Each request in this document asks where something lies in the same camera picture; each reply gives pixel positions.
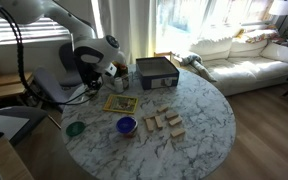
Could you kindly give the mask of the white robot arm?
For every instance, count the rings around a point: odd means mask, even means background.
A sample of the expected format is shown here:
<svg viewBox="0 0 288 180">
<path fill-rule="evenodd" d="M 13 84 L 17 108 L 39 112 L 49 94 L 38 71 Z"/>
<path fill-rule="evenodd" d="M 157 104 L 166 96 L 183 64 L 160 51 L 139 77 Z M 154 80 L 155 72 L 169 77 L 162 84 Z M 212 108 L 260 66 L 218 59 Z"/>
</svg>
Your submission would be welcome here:
<svg viewBox="0 0 288 180">
<path fill-rule="evenodd" d="M 24 47 L 18 25 L 31 24 L 41 17 L 50 18 L 69 31 L 75 64 L 89 89 L 99 87 L 103 74 L 114 76 L 117 72 L 113 61 L 122 55 L 117 39 L 111 35 L 98 38 L 90 25 L 53 0 L 0 0 L 0 17 L 9 23 L 17 41 L 19 76 L 25 87 L 28 85 L 23 77 Z"/>
</svg>

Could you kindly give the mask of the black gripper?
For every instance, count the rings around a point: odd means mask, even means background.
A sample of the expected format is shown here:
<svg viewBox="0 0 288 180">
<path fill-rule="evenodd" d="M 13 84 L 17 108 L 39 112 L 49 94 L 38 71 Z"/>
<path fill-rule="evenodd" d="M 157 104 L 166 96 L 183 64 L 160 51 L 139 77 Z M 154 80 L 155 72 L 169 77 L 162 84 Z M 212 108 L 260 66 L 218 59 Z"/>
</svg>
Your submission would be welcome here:
<svg viewBox="0 0 288 180">
<path fill-rule="evenodd" d="M 99 90 L 102 85 L 102 83 L 99 81 L 101 74 L 97 73 L 91 64 L 83 62 L 79 59 L 76 60 L 76 66 L 83 83 L 90 90 Z"/>
</svg>

